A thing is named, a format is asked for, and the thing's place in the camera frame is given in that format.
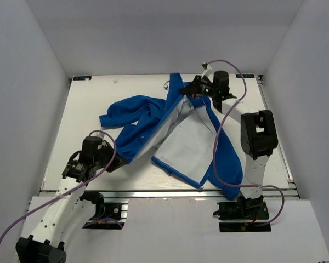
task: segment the purple cable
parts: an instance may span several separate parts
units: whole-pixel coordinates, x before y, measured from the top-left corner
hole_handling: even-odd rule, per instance
[[[95,221],[92,221],[90,223],[87,223],[84,225],[84,227],[87,227],[87,226],[91,226],[91,225],[94,225],[96,224],[97,222],[100,222],[100,221],[113,221],[115,222],[116,224],[118,224],[118,226],[120,226],[120,228],[123,228],[122,224],[120,222],[118,222],[116,219],[114,218],[110,218],[111,215],[105,217],[105,218],[102,218],[102,219],[98,219],[98,220],[95,220]]]
[[[7,233],[8,233],[8,232],[9,232],[9,231],[10,231],[15,225],[17,225],[20,221],[22,221],[23,219],[27,218],[28,216],[30,216],[31,214],[35,213],[36,211],[38,211],[38,210],[40,210],[40,209],[42,209],[42,208],[44,208],[44,207],[46,207],[46,206],[48,206],[48,205],[50,205],[50,204],[52,204],[52,203],[55,203],[56,201],[60,200],[60,199],[62,198],[62,196],[67,196],[67,195],[69,195],[70,193],[72,193],[72,192],[74,192],[74,191],[80,189],[81,187],[87,185],[88,183],[90,183],[91,181],[93,181],[93,180],[95,180],[97,177],[99,177],[99,176],[100,176],[100,175],[101,175],[101,174],[102,174],[102,173],[103,173],[103,172],[104,172],[104,171],[110,166],[110,164],[112,163],[112,161],[113,161],[113,160],[115,159],[115,157],[116,157],[116,143],[115,143],[115,140],[111,137],[110,134],[104,132],[103,130],[94,130],[94,131],[92,131],[92,132],[89,134],[89,136],[91,136],[93,133],[96,133],[96,132],[99,132],[99,133],[103,133],[103,134],[105,134],[106,136],[108,136],[108,137],[111,139],[111,141],[112,141],[113,144],[114,144],[114,153],[113,153],[113,155],[112,155],[112,157],[111,157],[109,163],[105,166],[105,168],[102,169],[99,173],[97,173],[96,176],[90,178],[89,180],[85,181],[85,182],[82,183],[81,185],[78,185],[78,186],[72,188],[71,190],[69,190],[69,191],[67,191],[67,192],[65,192],[65,193],[62,193],[60,196],[55,197],[55,198],[51,199],[50,201],[47,201],[46,203],[40,205],[39,207],[37,207],[37,208],[35,208],[35,209],[29,211],[27,214],[25,214],[25,215],[21,216],[20,218],[18,218],[18,219],[17,219],[16,221],[14,221],[14,222],[13,222],[8,228],[6,228],[6,230],[2,233],[2,235],[0,236],[0,245],[1,245],[1,242],[2,242],[2,240],[4,239],[4,237],[6,236],[6,234],[7,234]]]
[[[281,195],[281,207],[278,211],[278,213],[275,215],[275,217],[273,217],[271,220],[269,220],[268,222],[265,222],[265,223],[261,223],[261,224],[256,224],[256,226],[265,226],[267,224],[270,224],[272,223],[274,220],[276,220],[281,212],[283,211],[283,208],[284,208],[284,203],[285,203],[285,196],[283,194],[283,191],[274,186],[274,185],[264,185],[264,186],[259,186],[259,185],[232,185],[232,184],[229,184],[227,182],[224,182],[218,175],[218,171],[217,171],[217,167],[215,165],[215,161],[216,161],[216,158],[215,158],[215,155],[216,155],[216,151],[217,151],[217,144],[218,144],[218,138],[219,138],[219,135],[220,135],[220,132],[222,131],[222,127],[223,127],[223,124],[225,122],[225,120],[227,119],[228,115],[231,114],[231,112],[233,111],[233,109],[240,103],[240,101],[245,98],[246,96],[246,93],[247,93],[247,86],[246,86],[246,81],[243,77],[243,74],[241,73],[241,71],[235,66],[233,65],[232,63],[230,63],[229,61],[226,61],[226,60],[223,60],[223,59],[217,59],[217,60],[212,60],[210,62],[208,62],[207,64],[211,64],[211,63],[215,63],[215,62],[224,62],[224,63],[227,63],[229,64],[230,66],[232,66],[241,76],[241,79],[242,79],[242,82],[243,82],[243,86],[244,86],[244,92],[243,92],[243,95],[232,105],[232,107],[228,110],[228,112],[226,113],[226,115],[224,115],[223,117],[223,120],[219,126],[219,129],[217,131],[217,135],[215,137],[215,141],[214,141],[214,146],[213,146],[213,159],[212,159],[212,166],[213,166],[213,172],[217,178],[217,180],[225,185],[225,186],[228,186],[228,187],[232,187],[232,188],[242,188],[242,187],[261,187],[261,188],[274,188],[274,189],[277,189],[279,192],[280,192],[280,195]]]

